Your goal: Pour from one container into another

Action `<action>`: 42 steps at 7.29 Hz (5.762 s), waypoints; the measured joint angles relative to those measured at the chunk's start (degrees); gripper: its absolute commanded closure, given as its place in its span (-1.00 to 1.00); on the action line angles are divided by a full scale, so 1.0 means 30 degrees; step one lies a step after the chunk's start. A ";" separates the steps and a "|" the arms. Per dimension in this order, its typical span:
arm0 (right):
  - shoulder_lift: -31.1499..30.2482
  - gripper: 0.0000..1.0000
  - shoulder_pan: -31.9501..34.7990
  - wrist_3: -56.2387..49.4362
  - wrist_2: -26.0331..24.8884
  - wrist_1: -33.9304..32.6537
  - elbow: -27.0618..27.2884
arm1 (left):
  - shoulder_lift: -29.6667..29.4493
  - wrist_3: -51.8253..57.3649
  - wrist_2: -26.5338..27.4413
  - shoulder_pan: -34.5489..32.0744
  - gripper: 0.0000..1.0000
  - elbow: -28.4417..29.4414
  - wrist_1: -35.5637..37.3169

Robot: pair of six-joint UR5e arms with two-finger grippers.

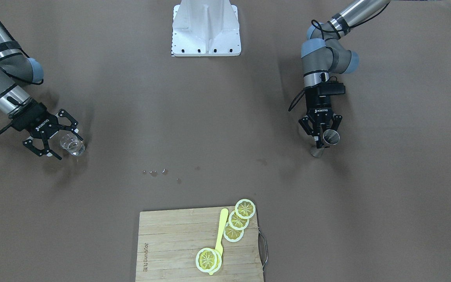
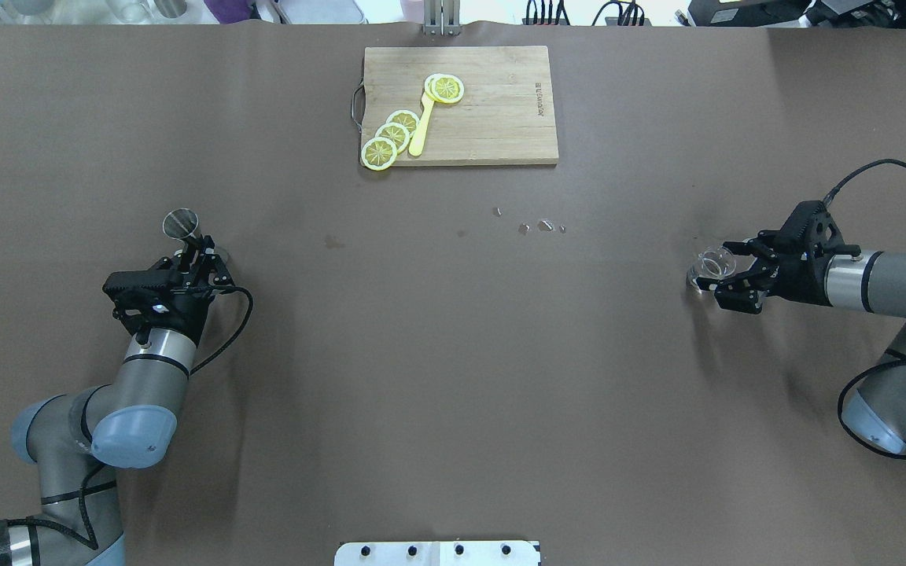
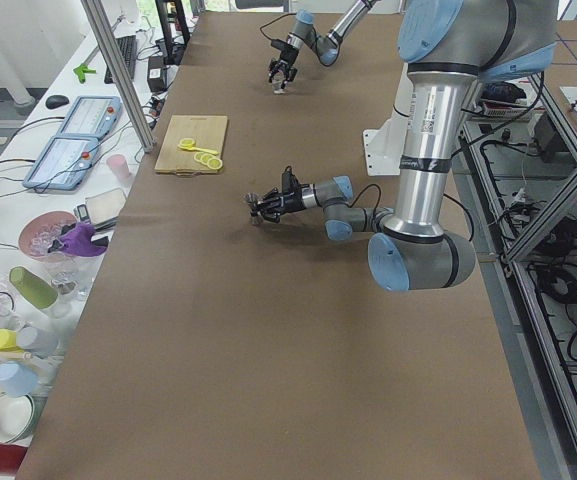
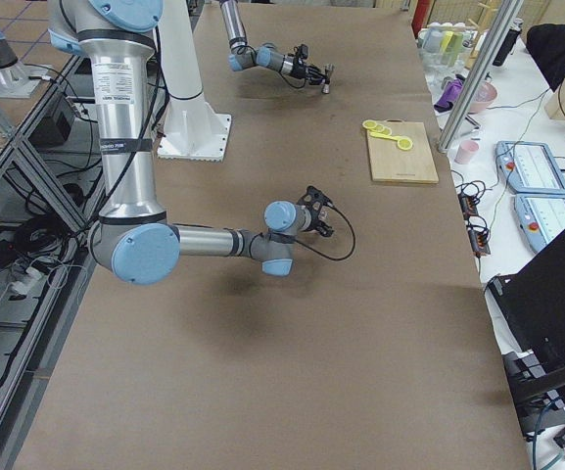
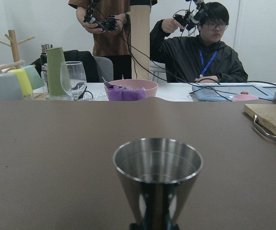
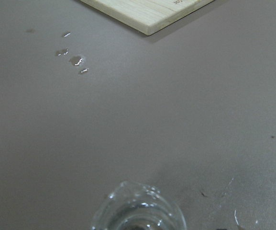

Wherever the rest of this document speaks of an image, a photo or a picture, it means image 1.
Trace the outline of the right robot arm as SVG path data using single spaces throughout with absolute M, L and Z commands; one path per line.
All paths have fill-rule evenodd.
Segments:
M 43 82 L 41 64 L 25 53 L 0 21 L 0 110 L 10 120 L 0 130 L 0 135 L 11 127 L 18 132 L 26 130 L 30 136 L 23 141 L 24 147 L 37 156 L 61 159 L 50 148 L 50 139 L 61 130 L 73 134 L 80 142 L 83 138 L 79 135 L 78 121 L 67 111 L 60 109 L 57 114 L 51 114 L 43 103 L 36 101 L 24 89 Z

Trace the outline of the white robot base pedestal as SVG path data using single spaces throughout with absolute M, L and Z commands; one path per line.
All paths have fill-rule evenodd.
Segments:
M 229 0 L 183 0 L 173 7 L 171 55 L 239 56 L 238 8 Z

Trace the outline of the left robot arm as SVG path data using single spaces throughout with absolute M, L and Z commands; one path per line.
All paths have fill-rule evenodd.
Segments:
M 378 16 L 389 3 L 388 0 L 356 0 L 327 22 L 313 20 L 307 30 L 301 50 L 304 88 L 293 99 L 289 110 L 305 99 L 306 114 L 298 122 L 315 141 L 310 150 L 313 157 L 321 157 L 326 148 L 340 141 L 338 127 L 343 117 L 333 111 L 331 98 L 344 95 L 346 88 L 332 74 L 351 73 L 359 65 L 359 55 L 345 49 L 339 40 Z

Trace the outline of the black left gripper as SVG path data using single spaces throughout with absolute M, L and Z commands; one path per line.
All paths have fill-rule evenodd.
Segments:
M 342 115 L 332 114 L 330 94 L 331 87 L 327 85 L 305 87 L 308 117 L 302 117 L 298 122 L 306 134 L 313 136 L 317 149 L 323 148 L 321 124 L 327 124 L 328 130 L 337 131 L 343 119 Z

